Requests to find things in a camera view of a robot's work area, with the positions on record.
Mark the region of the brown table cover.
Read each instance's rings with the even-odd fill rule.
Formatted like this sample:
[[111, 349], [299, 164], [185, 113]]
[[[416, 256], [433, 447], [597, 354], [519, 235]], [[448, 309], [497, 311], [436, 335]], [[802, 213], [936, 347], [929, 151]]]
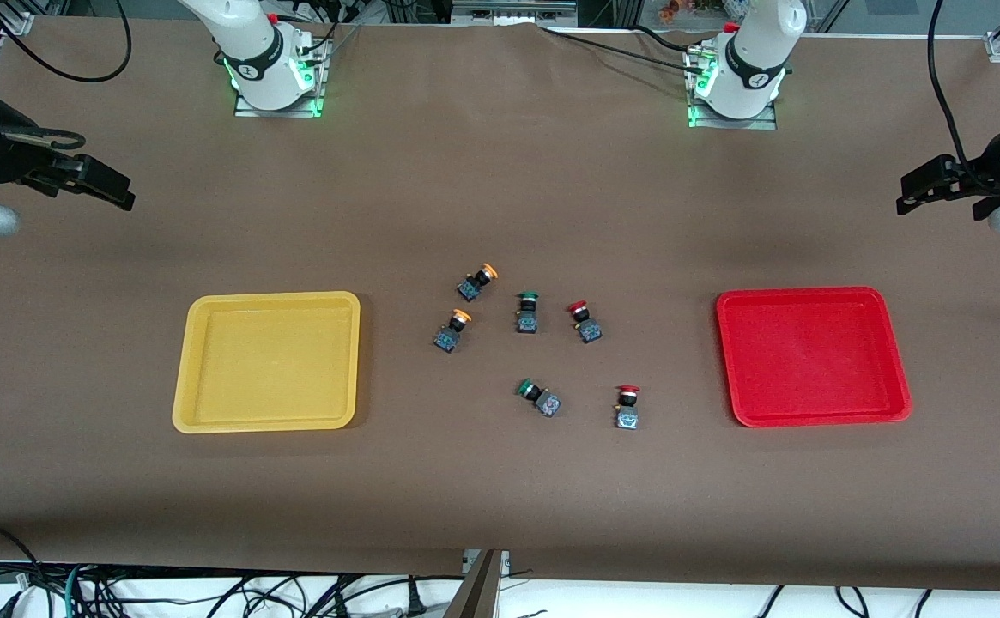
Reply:
[[[777, 130], [701, 130], [665, 68], [531, 25], [364, 27], [308, 121], [234, 117], [200, 23], [132, 34], [94, 85], [0, 51], [0, 97], [137, 195], [0, 186], [0, 527], [40, 559], [1000, 590], [1000, 235], [894, 207], [949, 148], [922, 40], [803, 39]], [[906, 420], [735, 422], [716, 298], [813, 286], [887, 301]], [[362, 306], [349, 425], [174, 429], [194, 301], [319, 290]]]

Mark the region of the yellow plastic tray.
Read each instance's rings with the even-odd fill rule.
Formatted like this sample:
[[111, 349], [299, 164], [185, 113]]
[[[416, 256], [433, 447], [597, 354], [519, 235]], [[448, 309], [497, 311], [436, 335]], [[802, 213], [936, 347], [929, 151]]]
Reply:
[[204, 296], [173, 399], [184, 434], [328, 431], [355, 417], [361, 305], [350, 292]]

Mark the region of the red plastic tray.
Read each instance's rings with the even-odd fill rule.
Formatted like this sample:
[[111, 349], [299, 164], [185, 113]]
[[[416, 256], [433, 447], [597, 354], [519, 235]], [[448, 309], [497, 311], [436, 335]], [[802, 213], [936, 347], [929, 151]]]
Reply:
[[715, 313], [745, 427], [879, 425], [912, 413], [887, 301], [872, 287], [734, 290]]

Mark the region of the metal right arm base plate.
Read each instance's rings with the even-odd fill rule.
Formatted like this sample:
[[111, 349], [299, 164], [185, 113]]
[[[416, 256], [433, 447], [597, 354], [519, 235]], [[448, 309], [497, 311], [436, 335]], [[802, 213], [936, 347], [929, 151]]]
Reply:
[[320, 118], [323, 116], [324, 96], [330, 78], [330, 43], [318, 43], [314, 51], [292, 59], [283, 65], [284, 78], [277, 78], [272, 85], [285, 90], [285, 94], [296, 94], [290, 105], [269, 110], [254, 106], [241, 94], [235, 78], [230, 85], [236, 91], [236, 117], [246, 118]]

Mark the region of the yellow push button switch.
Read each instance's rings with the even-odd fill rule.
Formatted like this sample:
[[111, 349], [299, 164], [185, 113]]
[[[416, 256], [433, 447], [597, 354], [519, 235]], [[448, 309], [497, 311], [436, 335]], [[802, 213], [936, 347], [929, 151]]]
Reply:
[[441, 325], [434, 334], [433, 344], [444, 352], [452, 353], [461, 340], [462, 332], [471, 324], [471, 321], [472, 317], [464, 310], [452, 310], [447, 324]]
[[488, 263], [483, 263], [479, 270], [465, 275], [458, 282], [456, 292], [467, 302], [473, 302], [482, 294], [482, 290], [497, 278], [496, 269]]

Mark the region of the brown table support post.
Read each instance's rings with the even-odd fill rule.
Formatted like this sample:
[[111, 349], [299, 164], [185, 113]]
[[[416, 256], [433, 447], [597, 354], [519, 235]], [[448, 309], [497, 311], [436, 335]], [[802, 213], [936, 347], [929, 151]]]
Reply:
[[496, 618], [500, 583], [511, 572], [510, 552], [467, 550], [464, 562], [469, 571], [442, 618]]

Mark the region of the grey metal equipment box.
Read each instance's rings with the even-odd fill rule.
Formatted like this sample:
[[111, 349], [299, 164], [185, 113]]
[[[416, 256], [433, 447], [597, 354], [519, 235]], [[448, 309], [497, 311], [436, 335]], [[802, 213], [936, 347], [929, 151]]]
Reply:
[[577, 0], [450, 0], [452, 25], [578, 27]]

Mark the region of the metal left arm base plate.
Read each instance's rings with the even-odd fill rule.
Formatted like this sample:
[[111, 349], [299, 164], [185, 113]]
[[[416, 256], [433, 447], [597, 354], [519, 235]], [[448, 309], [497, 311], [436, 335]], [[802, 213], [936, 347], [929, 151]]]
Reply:
[[777, 130], [777, 110], [774, 103], [769, 102], [762, 113], [753, 118], [728, 118], [716, 112], [709, 102], [699, 95], [700, 87], [708, 85], [716, 69], [714, 51], [703, 45], [689, 45], [682, 52], [683, 65], [689, 68], [699, 68], [699, 74], [688, 75], [687, 106], [689, 128], [708, 128], [724, 130]]

